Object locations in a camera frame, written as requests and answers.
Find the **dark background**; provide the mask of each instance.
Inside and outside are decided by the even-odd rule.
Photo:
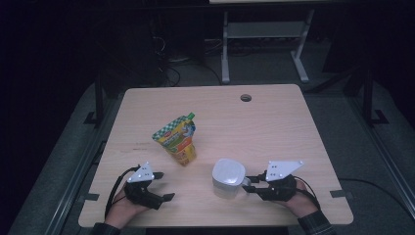
[[[160,61],[153,52],[152,29],[145,23],[152,14],[127,14],[115,20],[112,12],[85,13],[77,11],[80,6],[99,4],[0,2],[1,231],[8,231],[13,223],[77,101],[99,73],[104,71],[104,85],[115,95],[131,86],[158,86],[163,80],[157,72]],[[326,71],[344,71],[364,53],[375,79],[390,90],[413,126],[414,13],[409,1],[364,4],[338,12],[321,10],[309,34],[311,39],[330,37],[334,42]],[[203,38],[220,38],[217,14],[167,14],[156,28],[171,39],[173,48],[201,59]],[[187,31],[183,25],[192,28],[193,34],[183,35]],[[129,44],[131,38],[141,44]],[[144,56],[129,55],[131,48]]]

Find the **white shelf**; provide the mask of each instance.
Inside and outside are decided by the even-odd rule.
[[[304,22],[228,23],[228,38],[300,37]]]

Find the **hole in table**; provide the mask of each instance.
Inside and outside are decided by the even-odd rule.
[[[244,94],[244,95],[242,95],[241,96],[241,100],[243,101],[243,102],[249,102],[249,101],[251,101],[253,99],[253,97],[251,97],[249,94]]]

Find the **table leg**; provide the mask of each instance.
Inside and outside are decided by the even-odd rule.
[[[302,65],[300,56],[301,56],[302,48],[304,47],[305,40],[308,35],[308,31],[311,26],[311,20],[312,20],[313,15],[314,15],[314,10],[310,10],[308,12],[307,19],[301,31],[300,44],[297,50],[291,52],[291,56],[293,58],[294,64],[296,65],[296,69],[297,69],[297,72],[299,73],[300,80],[303,83],[307,83],[309,79],[308,79],[307,73],[305,72],[304,66]]]
[[[228,64],[228,13],[225,12],[223,19],[223,51],[222,51],[222,84],[228,84],[229,64]]]

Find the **wire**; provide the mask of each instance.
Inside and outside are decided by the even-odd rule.
[[[220,49],[222,46],[222,40],[221,39],[206,39],[205,40],[205,55],[206,56],[214,56],[218,55],[220,53]]]
[[[170,63],[181,63],[181,62],[187,62],[190,60],[190,57],[181,57],[181,58],[176,58],[176,59],[171,59],[169,58],[168,61]]]
[[[113,202],[113,205],[114,205],[114,204],[116,204],[117,202],[121,201],[121,200],[122,200],[122,199],[124,199],[125,197],[126,197],[126,196],[123,196],[123,197],[121,197],[121,198],[117,199],[116,201],[114,201],[114,202]]]
[[[232,39],[228,42],[228,54],[230,57],[247,57],[262,48],[261,45],[253,45],[252,40],[248,39]]]
[[[216,73],[216,71],[214,70],[214,69],[212,69],[211,67],[209,67],[209,66],[207,66],[207,65],[204,65],[204,64],[202,64],[202,63],[198,63],[198,62],[195,62],[195,63],[188,63],[188,64],[184,64],[184,63],[182,63],[182,64],[174,64],[174,66],[175,67],[184,67],[184,66],[199,66],[199,67],[203,67],[203,68],[205,68],[205,69],[207,69],[207,70],[209,70],[209,71],[211,71],[213,74],[214,74],[214,76],[216,77],[216,79],[217,79],[217,81],[219,82],[219,85],[222,85],[222,80],[220,79],[220,77],[219,77],[219,75]]]
[[[294,178],[299,179],[300,181],[302,181],[302,183],[304,183],[308,187],[308,189],[311,191],[314,198],[317,199],[317,196],[315,195],[314,190],[312,190],[311,186],[305,180],[303,180],[302,178],[300,178],[298,176],[294,176]]]
[[[108,198],[108,201],[107,201],[107,205],[106,205],[106,208],[105,208],[105,217],[107,217],[111,206],[114,204],[113,203],[113,198],[115,196],[116,189],[118,188],[119,183],[121,183],[121,180],[124,178],[125,174],[127,174],[130,171],[137,171],[137,169],[139,169],[139,168],[140,168],[140,165],[138,165],[136,167],[132,167],[132,168],[126,170],[122,175],[120,175],[118,177],[118,179],[116,180],[115,185],[113,187],[113,190],[111,190],[110,197]]]
[[[166,87],[167,85],[170,87],[178,86],[180,79],[181,79],[181,75],[178,70],[175,70],[171,67],[167,67],[165,70],[163,70],[162,68],[159,68],[159,70],[161,71],[161,74],[165,76],[165,81],[163,82],[164,87]],[[167,70],[174,71],[177,74],[177,80],[175,82],[170,79],[170,77],[168,76],[166,72]]]
[[[395,197],[394,195],[392,195],[392,193],[390,193],[390,192],[388,192],[386,189],[384,189],[384,188],[382,188],[381,186],[379,186],[379,185],[377,185],[377,184],[375,184],[375,183],[372,183],[372,182],[370,182],[370,181],[367,181],[367,180],[364,180],[364,179],[356,179],[356,178],[339,178],[339,180],[341,180],[341,181],[354,181],[354,182],[360,182],[360,183],[366,183],[366,184],[369,184],[369,185],[372,185],[373,187],[375,187],[375,188],[377,188],[377,189],[379,189],[379,190],[381,190],[382,192],[384,192],[384,193],[386,193],[387,195],[389,195],[392,199],[394,199],[394,201],[395,202],[397,202],[399,205],[400,205],[400,207],[408,214],[408,216],[411,218],[411,219],[413,219],[413,217],[412,217],[412,214],[410,213],[410,211],[406,208],[406,206],[402,203],[402,202],[400,202],[398,199],[397,199],[397,197]]]
[[[153,37],[153,39],[158,39],[158,40],[160,40],[161,42],[162,42],[162,47],[161,47],[161,49],[159,50],[159,51],[156,51],[156,53],[157,54],[161,54],[161,52],[164,50],[164,48],[165,48],[165,41],[164,41],[164,39],[162,39],[161,37],[158,37],[158,36],[154,36]]]

